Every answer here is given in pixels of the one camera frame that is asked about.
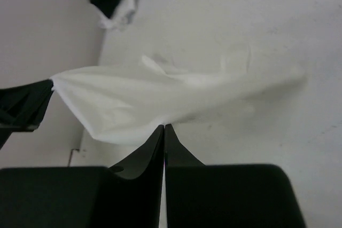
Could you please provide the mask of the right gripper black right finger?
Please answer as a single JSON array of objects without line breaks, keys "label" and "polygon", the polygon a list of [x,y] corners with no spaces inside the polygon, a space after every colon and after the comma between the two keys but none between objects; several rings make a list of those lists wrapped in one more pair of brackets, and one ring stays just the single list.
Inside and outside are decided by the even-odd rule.
[{"label": "right gripper black right finger", "polygon": [[291,182],[274,164],[207,166],[165,127],[168,227],[305,227]]}]

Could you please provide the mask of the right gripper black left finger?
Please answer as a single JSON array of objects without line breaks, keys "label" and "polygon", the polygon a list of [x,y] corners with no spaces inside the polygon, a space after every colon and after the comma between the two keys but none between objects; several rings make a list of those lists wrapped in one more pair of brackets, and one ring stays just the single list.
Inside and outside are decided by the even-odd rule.
[{"label": "right gripper black left finger", "polygon": [[158,227],[164,128],[111,167],[1,170],[1,227]]}]

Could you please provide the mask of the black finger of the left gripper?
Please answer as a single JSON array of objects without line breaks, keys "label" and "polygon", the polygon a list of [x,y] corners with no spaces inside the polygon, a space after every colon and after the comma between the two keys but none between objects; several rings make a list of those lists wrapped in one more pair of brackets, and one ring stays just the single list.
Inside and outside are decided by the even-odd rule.
[{"label": "black finger of the left gripper", "polygon": [[33,132],[43,121],[53,94],[50,79],[1,89],[1,147],[14,132]]}]

